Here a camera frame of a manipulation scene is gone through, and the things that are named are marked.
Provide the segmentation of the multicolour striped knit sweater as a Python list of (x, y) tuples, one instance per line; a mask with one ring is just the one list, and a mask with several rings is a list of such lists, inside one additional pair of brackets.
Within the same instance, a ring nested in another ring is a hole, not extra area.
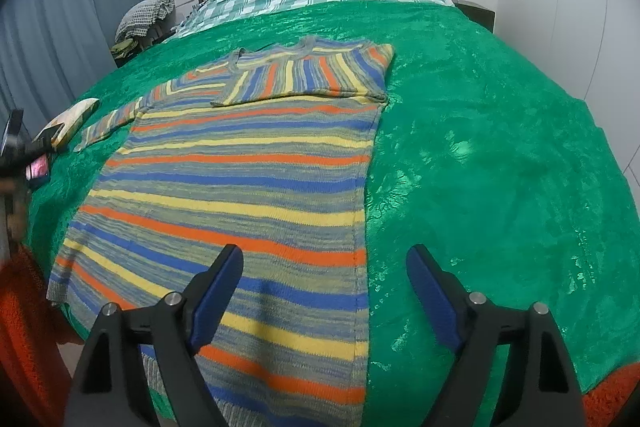
[(90, 326), (104, 303), (152, 305), (222, 247), (241, 280), (198, 355), (245, 426), (356, 426), (369, 351), (364, 189), (394, 50), (306, 37), (234, 51), (82, 132), (127, 127), (67, 228), (52, 303)]

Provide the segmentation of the white wardrobe doors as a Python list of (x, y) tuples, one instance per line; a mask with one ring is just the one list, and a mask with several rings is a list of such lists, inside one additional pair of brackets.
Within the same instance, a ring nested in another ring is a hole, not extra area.
[(588, 104), (639, 178), (639, 0), (498, 0), (496, 33)]

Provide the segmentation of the green plush bed blanket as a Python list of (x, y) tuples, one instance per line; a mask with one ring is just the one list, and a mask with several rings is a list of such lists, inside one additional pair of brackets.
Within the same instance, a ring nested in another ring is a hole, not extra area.
[(580, 389), (638, 360), (639, 218), (603, 131), (583, 101), (434, 3), (332, 2), (244, 18), (171, 38), (107, 75), (90, 90), (98, 110), (30, 201), (27, 245), (48, 280), (129, 130), (87, 148), (82, 132), (234, 51), (306, 37), (394, 50), (364, 189), (369, 351), (356, 426), (419, 425), (452, 364), (408, 279), (416, 244), (497, 305), (548, 305)]

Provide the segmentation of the grey clothes pile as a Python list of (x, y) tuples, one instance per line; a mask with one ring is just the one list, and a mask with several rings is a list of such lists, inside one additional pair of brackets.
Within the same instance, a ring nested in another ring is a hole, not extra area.
[(162, 42), (175, 26), (175, 0), (143, 0), (120, 21), (111, 47), (116, 62)]

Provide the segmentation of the dark bedside table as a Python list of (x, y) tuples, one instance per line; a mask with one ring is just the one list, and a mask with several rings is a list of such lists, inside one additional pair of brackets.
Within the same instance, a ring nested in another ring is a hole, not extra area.
[(454, 5), (472, 22), (490, 32), (495, 30), (496, 12), (472, 1), (454, 0)]

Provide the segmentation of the printed flat pouch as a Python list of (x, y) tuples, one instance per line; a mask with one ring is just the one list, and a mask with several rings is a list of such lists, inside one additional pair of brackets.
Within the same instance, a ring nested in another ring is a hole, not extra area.
[(42, 128), (37, 139), (48, 136), (52, 150), (38, 157), (26, 168), (27, 186), (30, 191), (35, 191), (50, 181), (53, 156), (66, 149), (70, 140), (99, 105), (98, 98), (84, 98), (58, 114), (47, 126)]

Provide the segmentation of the grey blue curtain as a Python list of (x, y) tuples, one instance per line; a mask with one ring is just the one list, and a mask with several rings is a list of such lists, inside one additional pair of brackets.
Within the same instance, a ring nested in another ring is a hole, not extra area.
[(116, 65), (116, 29), (141, 0), (3, 0), (1, 113), (37, 134)]

